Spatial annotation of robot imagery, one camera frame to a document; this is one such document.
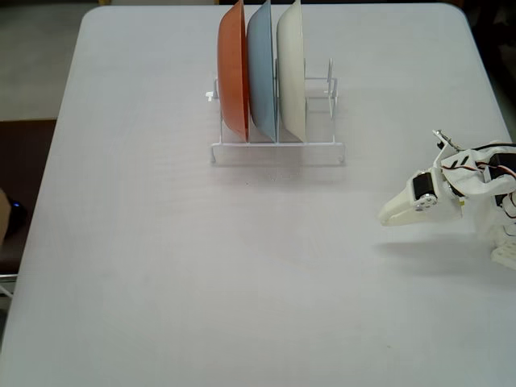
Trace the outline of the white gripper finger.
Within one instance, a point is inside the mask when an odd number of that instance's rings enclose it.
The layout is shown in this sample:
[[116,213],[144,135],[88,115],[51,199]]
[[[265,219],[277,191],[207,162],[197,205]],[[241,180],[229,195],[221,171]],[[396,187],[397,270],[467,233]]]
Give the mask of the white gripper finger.
[[418,223],[420,213],[415,210],[404,210],[395,212],[390,210],[381,211],[381,225],[385,227],[398,227]]
[[414,210],[413,190],[409,186],[407,186],[398,195],[396,195],[394,198],[389,200],[385,205],[383,205],[378,214],[379,221],[381,221],[382,210],[390,210],[395,212],[401,212],[404,210]]

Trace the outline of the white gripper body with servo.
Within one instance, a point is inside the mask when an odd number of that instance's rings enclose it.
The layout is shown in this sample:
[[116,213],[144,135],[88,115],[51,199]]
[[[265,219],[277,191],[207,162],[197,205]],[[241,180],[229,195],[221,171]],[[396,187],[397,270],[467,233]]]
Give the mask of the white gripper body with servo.
[[462,217],[459,197],[452,192],[440,169],[416,173],[410,183],[413,220],[442,222]]

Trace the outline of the person hand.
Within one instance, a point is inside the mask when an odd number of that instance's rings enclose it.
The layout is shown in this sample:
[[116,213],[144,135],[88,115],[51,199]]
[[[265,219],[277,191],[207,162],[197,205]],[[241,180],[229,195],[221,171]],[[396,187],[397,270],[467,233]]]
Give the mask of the person hand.
[[3,241],[6,238],[6,233],[9,227],[11,213],[11,204],[6,193],[0,189],[0,244],[3,245]]

